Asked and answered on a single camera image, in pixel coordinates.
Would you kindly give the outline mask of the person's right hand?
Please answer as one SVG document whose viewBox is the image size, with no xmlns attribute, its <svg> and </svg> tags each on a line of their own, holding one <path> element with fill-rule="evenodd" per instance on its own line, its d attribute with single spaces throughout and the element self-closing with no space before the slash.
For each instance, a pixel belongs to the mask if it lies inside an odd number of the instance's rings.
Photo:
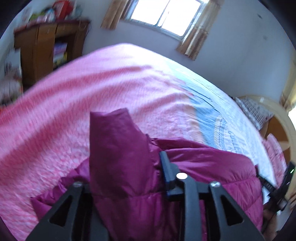
<svg viewBox="0 0 296 241">
<path fill-rule="evenodd" d="M 263 210 L 263 217 L 267 219 L 267 226 L 263 234 L 266 241 L 273 240 L 277 233 L 277 213 L 273 213 L 268 209 Z"/>
</svg>

